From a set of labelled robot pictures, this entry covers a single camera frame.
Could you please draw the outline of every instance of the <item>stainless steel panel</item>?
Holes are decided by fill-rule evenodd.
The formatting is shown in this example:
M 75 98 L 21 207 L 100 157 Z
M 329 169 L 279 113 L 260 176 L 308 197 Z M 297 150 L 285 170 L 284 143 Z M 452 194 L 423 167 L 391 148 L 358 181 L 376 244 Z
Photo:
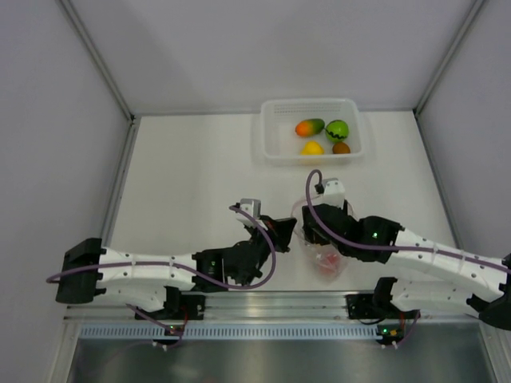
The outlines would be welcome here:
M 420 325 L 397 351 L 343 341 L 187 342 L 167 352 L 143 344 L 105 365 L 130 344 L 80 341 L 68 382 L 496 381 L 478 324 Z

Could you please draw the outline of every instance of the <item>white enclosure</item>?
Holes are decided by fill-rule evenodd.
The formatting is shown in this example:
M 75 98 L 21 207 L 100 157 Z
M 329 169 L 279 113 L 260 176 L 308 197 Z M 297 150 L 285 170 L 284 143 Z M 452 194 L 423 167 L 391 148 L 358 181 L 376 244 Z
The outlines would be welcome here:
M 65 307 L 44 280 L 84 238 L 196 251 L 241 235 L 226 209 L 238 198 L 262 196 L 268 214 L 289 214 L 311 167 L 260 157 L 258 113 L 270 99 L 346 97 L 363 111 L 364 156 L 323 169 L 352 185 L 360 215 L 507 255 L 510 12 L 506 0 L 4 6 L 3 379 L 52 381 L 52 363 L 62 368 Z M 294 274 L 267 290 L 370 289 L 388 273 L 352 263 L 349 278 L 327 285 L 307 279 L 302 261 L 283 260 Z

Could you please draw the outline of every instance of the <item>brown fruit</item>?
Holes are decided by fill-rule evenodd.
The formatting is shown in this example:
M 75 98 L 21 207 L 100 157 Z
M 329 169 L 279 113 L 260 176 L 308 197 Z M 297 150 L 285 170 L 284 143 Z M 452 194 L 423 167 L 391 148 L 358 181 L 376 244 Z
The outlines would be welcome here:
M 334 154 L 348 154 L 351 153 L 350 147 L 343 142 L 338 142 L 332 148 Z

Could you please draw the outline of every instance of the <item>toy fruit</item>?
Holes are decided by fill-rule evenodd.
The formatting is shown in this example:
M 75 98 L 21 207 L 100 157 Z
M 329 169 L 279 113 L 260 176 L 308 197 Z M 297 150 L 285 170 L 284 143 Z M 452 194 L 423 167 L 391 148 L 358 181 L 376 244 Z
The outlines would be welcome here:
M 334 154 L 348 154 L 348 153 L 351 153 L 351 149 L 347 144 L 344 144 L 343 142 L 338 142 L 332 148 L 332 153 L 334 153 Z
M 318 154 L 325 154 L 325 151 L 316 141 L 309 141 L 305 144 L 300 154 L 302 156 L 314 156 Z
M 348 124 L 343 120 L 334 120 L 327 125 L 325 134 L 327 134 L 328 140 L 332 142 L 341 142 L 348 138 L 350 129 L 348 128 Z
M 310 120 L 303 120 L 296 125 L 295 132 L 300 137 L 310 137 L 318 134 L 325 127 L 325 121 L 320 118 L 312 118 Z

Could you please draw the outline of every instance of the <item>green fruit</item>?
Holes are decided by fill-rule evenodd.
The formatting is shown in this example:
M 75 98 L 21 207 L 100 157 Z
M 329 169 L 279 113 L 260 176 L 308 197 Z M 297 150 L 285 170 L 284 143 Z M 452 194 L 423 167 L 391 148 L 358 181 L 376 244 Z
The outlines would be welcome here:
M 348 138 L 350 129 L 348 128 L 348 124 L 343 120 L 335 120 L 327 125 L 325 134 L 327 135 L 327 139 L 331 142 L 341 142 Z

